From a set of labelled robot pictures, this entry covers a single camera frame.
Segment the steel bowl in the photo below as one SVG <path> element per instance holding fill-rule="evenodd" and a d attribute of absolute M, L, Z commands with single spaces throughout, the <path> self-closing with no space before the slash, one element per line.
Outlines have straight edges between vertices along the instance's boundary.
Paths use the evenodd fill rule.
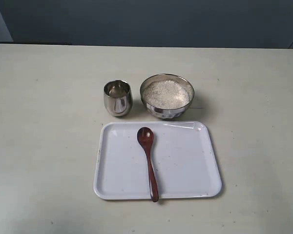
<path fill-rule="evenodd" d="M 156 108 L 150 104 L 148 104 L 144 99 L 143 99 L 143 91 L 153 82 L 157 81 L 166 81 L 166 80 L 172 80 L 180 84 L 188 93 L 189 95 L 189 103 L 181 108 L 178 109 L 160 109 Z M 194 88 L 190 82 L 188 82 L 186 79 L 183 77 L 173 75 L 173 74 L 156 74 L 153 75 L 149 78 L 147 78 L 140 86 L 140 96 L 141 96 L 141 101 L 143 105 L 146 107 L 146 109 L 155 117 L 160 118 L 160 119 L 173 119 L 176 117 L 179 117 L 182 115 L 192 104 L 192 101 L 195 96 Z"/>

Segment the red-brown wooden spoon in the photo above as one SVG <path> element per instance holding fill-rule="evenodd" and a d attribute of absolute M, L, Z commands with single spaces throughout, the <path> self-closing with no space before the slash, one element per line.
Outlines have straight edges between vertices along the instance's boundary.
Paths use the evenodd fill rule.
<path fill-rule="evenodd" d="M 151 148 L 154 141 L 154 134 L 150 128 L 142 127 L 138 130 L 137 140 L 146 155 L 151 200 L 153 202 L 158 202 L 158 186 L 151 162 Z"/>

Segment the white plastic tray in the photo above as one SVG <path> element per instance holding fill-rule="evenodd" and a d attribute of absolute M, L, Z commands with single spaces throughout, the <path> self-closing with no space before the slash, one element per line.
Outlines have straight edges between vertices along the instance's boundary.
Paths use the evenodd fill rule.
<path fill-rule="evenodd" d="M 151 161 L 159 197 L 218 195 L 222 181 L 207 127 L 198 121 L 112 122 L 102 128 L 93 182 L 104 200 L 150 199 L 147 159 L 137 139 L 154 133 Z"/>

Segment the steel cup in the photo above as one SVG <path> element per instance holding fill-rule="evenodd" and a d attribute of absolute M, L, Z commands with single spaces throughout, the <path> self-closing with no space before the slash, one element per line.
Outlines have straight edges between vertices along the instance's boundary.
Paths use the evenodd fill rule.
<path fill-rule="evenodd" d="M 130 85 L 123 80 L 113 80 L 104 86 L 104 106 L 114 117 L 127 115 L 132 108 Z"/>

